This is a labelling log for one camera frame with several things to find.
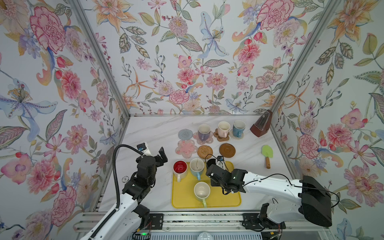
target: cup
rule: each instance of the cup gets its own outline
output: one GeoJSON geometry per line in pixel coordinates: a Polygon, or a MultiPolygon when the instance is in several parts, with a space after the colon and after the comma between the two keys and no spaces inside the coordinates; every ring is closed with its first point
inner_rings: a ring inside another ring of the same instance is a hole
{"type": "Polygon", "coordinates": [[[231,125],[228,122],[219,122],[217,128],[217,134],[219,137],[226,138],[231,125]]]}
{"type": "Polygon", "coordinates": [[[245,122],[240,121],[240,120],[236,120],[233,123],[233,135],[235,137],[241,137],[241,135],[243,134],[244,129],[245,129],[245,122]]]}
{"type": "Polygon", "coordinates": [[[189,163],[189,167],[191,169],[191,173],[193,176],[197,177],[197,180],[200,181],[201,175],[204,171],[204,162],[200,158],[192,159],[189,163]]]}
{"type": "Polygon", "coordinates": [[[199,140],[203,142],[209,138],[211,128],[207,124],[201,124],[198,128],[198,132],[199,132],[199,140]]]}
{"type": "Polygon", "coordinates": [[[187,176],[187,169],[187,163],[183,160],[179,160],[173,164],[173,174],[177,177],[178,182],[187,176]]]}
{"type": "Polygon", "coordinates": [[[211,189],[209,185],[205,182],[198,182],[194,187],[194,193],[197,200],[203,202],[204,207],[207,207],[207,202],[205,201],[209,194],[211,193],[211,189]]]}

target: floral wallpaper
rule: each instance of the floral wallpaper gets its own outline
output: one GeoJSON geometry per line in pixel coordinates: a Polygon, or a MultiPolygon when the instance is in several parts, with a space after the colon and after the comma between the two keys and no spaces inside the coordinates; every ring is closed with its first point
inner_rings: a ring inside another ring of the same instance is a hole
{"type": "Polygon", "coordinates": [[[0,0],[0,42],[0,239],[75,239],[126,117],[66,0],[0,0]]]}
{"type": "Polygon", "coordinates": [[[133,115],[262,114],[326,3],[81,2],[133,115]]]}
{"type": "Polygon", "coordinates": [[[384,238],[384,21],[380,0],[345,0],[277,110],[300,175],[332,194],[340,240],[384,238]]]}

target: green spatula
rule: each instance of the green spatula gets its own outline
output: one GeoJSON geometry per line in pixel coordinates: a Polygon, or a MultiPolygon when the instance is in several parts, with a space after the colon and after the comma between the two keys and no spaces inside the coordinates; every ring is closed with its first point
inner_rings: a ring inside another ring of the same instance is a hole
{"type": "Polygon", "coordinates": [[[262,154],[265,156],[265,163],[267,169],[271,168],[271,163],[269,162],[269,158],[273,157],[273,150],[270,146],[264,145],[262,148],[262,154]]]}

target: yellow tray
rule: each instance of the yellow tray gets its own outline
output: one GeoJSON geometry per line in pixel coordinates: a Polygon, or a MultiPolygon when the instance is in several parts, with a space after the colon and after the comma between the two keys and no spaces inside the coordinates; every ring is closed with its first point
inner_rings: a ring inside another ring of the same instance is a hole
{"type": "MultiPolygon", "coordinates": [[[[226,161],[225,164],[230,172],[234,167],[231,162],[226,161]]],[[[197,180],[197,177],[193,176],[190,172],[189,162],[188,174],[181,182],[177,182],[175,175],[173,176],[172,187],[172,206],[177,209],[194,209],[204,208],[203,203],[198,201],[194,194],[194,187],[198,182],[206,182],[211,188],[211,193],[207,198],[207,207],[238,207],[241,204],[240,193],[223,195],[221,187],[212,187],[210,178],[205,175],[207,166],[205,165],[201,180],[197,180]]]]}

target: wooden spatula handle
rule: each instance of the wooden spatula handle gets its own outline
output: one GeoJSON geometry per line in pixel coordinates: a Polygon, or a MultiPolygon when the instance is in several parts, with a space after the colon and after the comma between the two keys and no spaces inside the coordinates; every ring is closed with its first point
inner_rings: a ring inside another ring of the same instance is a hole
{"type": "Polygon", "coordinates": [[[266,164],[267,169],[271,168],[271,163],[269,162],[269,158],[268,157],[265,157],[265,164],[266,164]]]}

